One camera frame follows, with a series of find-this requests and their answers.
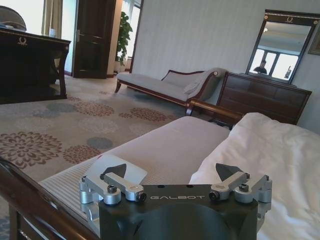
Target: potted plant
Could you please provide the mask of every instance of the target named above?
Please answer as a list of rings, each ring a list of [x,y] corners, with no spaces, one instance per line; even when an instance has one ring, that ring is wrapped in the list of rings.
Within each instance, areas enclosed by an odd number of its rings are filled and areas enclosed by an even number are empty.
[[[129,33],[133,31],[128,20],[129,20],[129,17],[126,15],[125,12],[122,11],[121,18],[120,18],[118,43],[116,46],[115,63],[114,63],[114,70],[115,72],[118,72],[118,73],[124,72],[126,69],[127,45],[128,45],[128,40],[130,40]]]

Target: door handle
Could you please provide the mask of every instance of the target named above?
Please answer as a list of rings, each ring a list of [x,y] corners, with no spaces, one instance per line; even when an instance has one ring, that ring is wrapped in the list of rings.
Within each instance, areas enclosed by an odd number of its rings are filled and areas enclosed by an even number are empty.
[[[80,41],[80,36],[84,36],[84,34],[80,33],[80,29],[76,30],[76,42],[78,43]]]

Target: mirror frame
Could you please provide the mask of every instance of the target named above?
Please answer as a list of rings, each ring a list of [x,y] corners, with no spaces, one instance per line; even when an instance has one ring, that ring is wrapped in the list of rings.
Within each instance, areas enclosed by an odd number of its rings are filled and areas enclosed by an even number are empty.
[[[305,39],[305,42],[303,44],[303,47],[301,49],[300,54],[298,55],[298,61],[296,62],[296,65],[294,69],[292,70],[292,74],[290,76],[289,80],[283,80],[271,76],[261,76],[255,73],[251,73],[250,68],[251,64],[254,60],[254,57],[256,55],[256,51],[258,49],[258,45],[261,39],[262,34],[264,33],[264,29],[267,22],[273,22],[273,23],[283,23],[283,24],[295,24],[295,25],[303,25],[303,26],[310,26],[310,31]],[[259,78],[271,80],[271,81],[277,81],[281,83],[291,84],[293,81],[293,78],[295,76],[295,73],[298,69],[298,66],[300,64],[300,61],[306,51],[306,48],[308,47],[308,44],[310,42],[310,39],[315,31],[315,28],[317,24],[320,22],[320,14],[316,13],[304,13],[304,12],[294,12],[294,11],[280,11],[280,10],[270,10],[266,9],[264,13],[264,19],[258,34],[258,37],[255,41],[255,45],[253,47],[253,51],[248,63],[248,66],[246,68],[245,74],[251,75],[251,76],[257,76]]]

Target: striped wallpaper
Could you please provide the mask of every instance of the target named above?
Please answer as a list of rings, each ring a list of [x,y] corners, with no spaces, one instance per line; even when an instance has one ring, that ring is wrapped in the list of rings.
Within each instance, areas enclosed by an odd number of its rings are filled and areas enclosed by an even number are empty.
[[[320,0],[144,0],[133,73],[159,79],[169,69],[244,73],[265,9],[320,13]],[[293,84],[313,93],[299,125],[320,134],[319,76],[320,56],[306,52]]]

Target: dark wooden desk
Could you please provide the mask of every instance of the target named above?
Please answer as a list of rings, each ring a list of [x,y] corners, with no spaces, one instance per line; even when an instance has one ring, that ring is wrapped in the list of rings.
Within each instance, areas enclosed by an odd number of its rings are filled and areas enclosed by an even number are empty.
[[[67,40],[0,27],[0,104],[66,99],[69,44]],[[50,86],[56,79],[60,91]]]
[[[296,125],[311,93],[290,84],[227,72],[217,105],[242,114],[262,113]]]

